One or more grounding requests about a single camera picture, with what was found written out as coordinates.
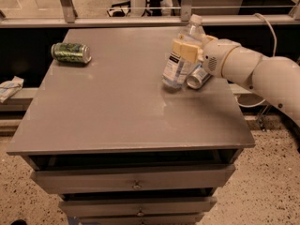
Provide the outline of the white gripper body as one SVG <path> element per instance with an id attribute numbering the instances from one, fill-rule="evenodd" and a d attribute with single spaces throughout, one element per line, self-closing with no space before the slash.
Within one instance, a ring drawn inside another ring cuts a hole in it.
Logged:
<path id="1" fill-rule="evenodd" d="M 228 39 L 216 39 L 209 42 L 203 49 L 202 67 L 216 77 L 222 77 L 222 68 L 230 52 L 241 44 Z"/>

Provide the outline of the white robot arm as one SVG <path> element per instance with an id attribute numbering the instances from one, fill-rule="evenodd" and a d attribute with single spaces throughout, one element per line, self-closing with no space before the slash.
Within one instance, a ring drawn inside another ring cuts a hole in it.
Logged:
<path id="1" fill-rule="evenodd" d="M 178 37 L 172 41 L 172 50 L 191 63 L 202 63 L 207 73 L 260 96 L 300 126 L 300 66 L 293 60 L 268 57 L 211 36 Z"/>

